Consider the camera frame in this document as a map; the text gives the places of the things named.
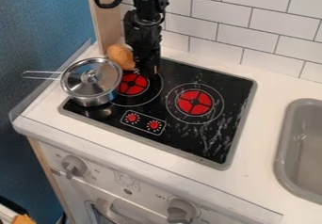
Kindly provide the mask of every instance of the pot lid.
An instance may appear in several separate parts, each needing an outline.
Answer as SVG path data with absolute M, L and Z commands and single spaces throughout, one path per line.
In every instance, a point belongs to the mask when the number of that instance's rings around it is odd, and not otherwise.
M 122 69 L 106 58 L 89 58 L 72 64 L 62 76 L 64 90 L 75 97 L 97 97 L 115 90 Z

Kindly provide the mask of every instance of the control panel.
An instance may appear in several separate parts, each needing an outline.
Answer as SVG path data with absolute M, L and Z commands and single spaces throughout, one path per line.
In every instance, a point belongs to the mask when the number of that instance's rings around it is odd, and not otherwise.
M 95 163 L 47 144 L 41 144 L 41 149 L 56 181 L 64 185 L 60 188 L 65 190 L 66 201 L 71 200 L 71 205 L 78 215 L 87 213 L 87 211 L 78 210 L 84 208 L 86 202 L 92 203 L 91 207 L 95 206 L 100 213 L 104 212 L 106 216 L 113 216 L 114 219 L 127 216 L 134 219 L 136 221 L 134 223 L 140 224 L 279 223 L 277 221 L 252 221 L 247 216 L 238 215 L 223 207 L 211 208 L 195 203 L 174 195 L 165 188 L 142 181 L 121 169 Z
M 125 112 L 121 123 L 152 135 L 160 136 L 166 128 L 163 120 L 138 113 L 133 110 Z

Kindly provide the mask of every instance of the silver pot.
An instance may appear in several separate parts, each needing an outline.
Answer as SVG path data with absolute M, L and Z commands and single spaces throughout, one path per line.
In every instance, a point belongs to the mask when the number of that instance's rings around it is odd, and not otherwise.
M 23 73 L 25 78 L 53 79 L 38 77 L 34 74 L 48 72 Z M 119 64 L 101 57 L 88 58 L 73 63 L 62 73 L 60 85 L 64 91 L 79 105 L 90 107 L 106 104 L 117 96 L 121 82 L 122 69 Z

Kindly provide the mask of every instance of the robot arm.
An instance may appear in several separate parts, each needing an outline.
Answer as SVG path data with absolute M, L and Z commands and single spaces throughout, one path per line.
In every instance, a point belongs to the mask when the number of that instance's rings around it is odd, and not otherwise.
M 122 0 L 110 4 L 101 4 L 94 0 L 99 8 L 114 8 Z M 165 19 L 169 0 L 134 0 L 135 8 L 124 17 L 125 42 L 134 53 L 134 61 L 140 73 L 153 77 L 160 64 L 161 23 Z

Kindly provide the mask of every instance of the oven handle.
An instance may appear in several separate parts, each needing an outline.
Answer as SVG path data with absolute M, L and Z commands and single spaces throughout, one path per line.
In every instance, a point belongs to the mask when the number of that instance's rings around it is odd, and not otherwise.
M 113 201 L 109 202 L 107 200 L 103 200 L 101 198 L 95 201 L 96 209 L 105 216 L 108 220 L 115 222 L 116 224 L 138 224 L 133 220 L 129 220 L 120 216 L 116 212 L 112 210 Z

